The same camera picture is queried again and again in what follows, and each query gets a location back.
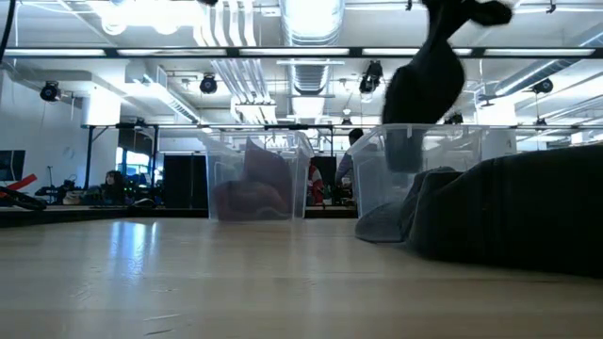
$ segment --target transparent storage container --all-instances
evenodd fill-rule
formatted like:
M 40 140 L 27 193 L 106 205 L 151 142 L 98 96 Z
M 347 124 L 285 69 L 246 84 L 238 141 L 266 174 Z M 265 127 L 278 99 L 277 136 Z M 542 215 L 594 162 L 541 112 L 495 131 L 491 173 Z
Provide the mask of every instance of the transparent storage container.
M 209 218 L 254 221 L 303 218 L 310 159 L 307 136 L 293 131 L 202 134 Z
M 353 192 L 358 216 L 403 200 L 417 173 L 440 167 L 465 171 L 487 157 L 516 152 L 514 132 L 477 125 L 378 126 L 348 152 L 353 161 Z

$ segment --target computer screen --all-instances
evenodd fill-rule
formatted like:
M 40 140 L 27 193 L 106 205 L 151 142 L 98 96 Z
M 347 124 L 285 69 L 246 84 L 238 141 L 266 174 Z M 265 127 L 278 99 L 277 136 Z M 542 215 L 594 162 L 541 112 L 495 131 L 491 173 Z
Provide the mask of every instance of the computer screen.
M 0 151 L 0 181 L 23 179 L 25 151 Z

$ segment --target dark gray fabric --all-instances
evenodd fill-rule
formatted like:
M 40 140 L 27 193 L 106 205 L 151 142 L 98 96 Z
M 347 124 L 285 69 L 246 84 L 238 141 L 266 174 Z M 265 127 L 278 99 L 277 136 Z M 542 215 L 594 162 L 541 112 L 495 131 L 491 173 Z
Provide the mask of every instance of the dark gray fabric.
M 401 209 L 402 202 L 389 202 L 368 212 L 356 223 L 356 237 L 376 243 L 401 242 Z
M 402 242 L 408 237 L 415 218 L 423 180 L 432 172 L 454 172 L 452 168 L 432 169 L 415 176 L 413 185 L 403 202 L 390 202 L 362 216 L 356 224 L 356 237 L 368 242 Z
M 507 24 L 513 16 L 511 9 L 498 1 L 422 2 L 428 9 L 428 37 L 411 62 L 394 73 L 385 92 L 383 124 L 431 124 L 440 120 L 457 101 L 464 85 L 463 64 L 448 39 L 469 20 L 492 26 Z M 387 166 L 395 172 L 415 173 L 421 168 L 425 131 L 415 130 L 410 137 L 402 132 L 386 133 Z
M 411 219 L 405 245 L 428 258 L 603 278 L 602 174 L 603 146 L 433 171 L 416 204 L 409 200 L 401 217 L 381 221 Z

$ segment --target wooden table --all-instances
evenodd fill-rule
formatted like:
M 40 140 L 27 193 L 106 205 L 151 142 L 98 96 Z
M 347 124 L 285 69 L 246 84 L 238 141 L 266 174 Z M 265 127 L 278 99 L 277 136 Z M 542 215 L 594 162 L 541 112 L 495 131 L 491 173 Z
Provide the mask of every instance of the wooden table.
M 0 230 L 0 338 L 603 338 L 599 281 L 424 261 L 353 220 Z

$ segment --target metal frame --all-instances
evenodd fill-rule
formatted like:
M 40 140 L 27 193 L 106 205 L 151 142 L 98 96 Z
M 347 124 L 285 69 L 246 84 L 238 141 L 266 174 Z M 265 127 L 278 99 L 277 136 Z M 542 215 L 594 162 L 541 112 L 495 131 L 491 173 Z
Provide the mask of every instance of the metal frame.
M 425 124 L 406 124 L 408 126 L 429 126 L 431 128 L 446 128 L 449 125 L 425 125 Z M 272 130 L 272 129 L 286 129 L 290 131 L 300 131 L 307 129 L 326 129 L 330 132 L 331 135 L 331 156 L 334 156 L 334 130 L 335 129 L 352 129 L 352 128 L 373 128 L 376 125 L 333 125 L 333 124 L 275 124 L 275 125 L 220 125 L 220 124 L 170 124 L 170 125 L 139 125 L 139 124 L 118 124 L 118 125 L 85 125 L 84 128 L 88 128 L 88 157 L 86 159 L 86 181 L 84 184 L 84 189 L 88 189 L 89 180 L 90 180 L 90 163 L 92 157 L 92 143 L 96 139 L 94 137 L 94 129 L 95 128 L 103 128 L 103 132 L 110 128 L 115 129 L 130 129 L 136 127 L 142 128 L 154 128 L 155 129 L 155 140 L 153 142 L 153 162 L 151 168 L 151 188 L 155 188 L 155 166 L 156 166 L 156 157 L 158 153 L 158 144 L 159 144 L 159 130 L 161 128 L 165 129 L 202 129 L 202 128 L 213 128 L 221 131 L 224 130 Z M 482 125 L 463 125 L 463 127 L 467 128 L 488 128 L 493 130 L 500 129 L 512 129 L 512 130 L 533 130 L 533 131 L 546 131 L 546 130 L 603 130 L 603 125 L 491 125 L 491 126 L 482 126 Z
M 92 163 L 92 144 L 98 137 L 101 136 L 107 129 L 134 129 L 136 127 L 142 128 L 154 128 L 155 129 L 155 139 L 153 140 L 153 161 L 151 163 L 151 189 L 155 188 L 155 168 L 157 161 L 157 146 L 158 146 L 158 138 L 159 138 L 159 125 L 140 125 L 140 124 L 117 124 L 117 125 L 84 125 L 83 128 L 88 128 L 88 151 L 86 155 L 86 178 L 84 181 L 84 189 L 88 189 L 90 186 L 90 167 Z M 103 130 L 94 136 L 94 130 L 96 128 L 103 128 Z
M 115 58 L 412 58 L 417 46 L 401 47 L 90 47 L 7 48 L 5 57 L 52 59 Z M 454 47 L 466 59 L 601 59 L 603 48 L 591 47 Z

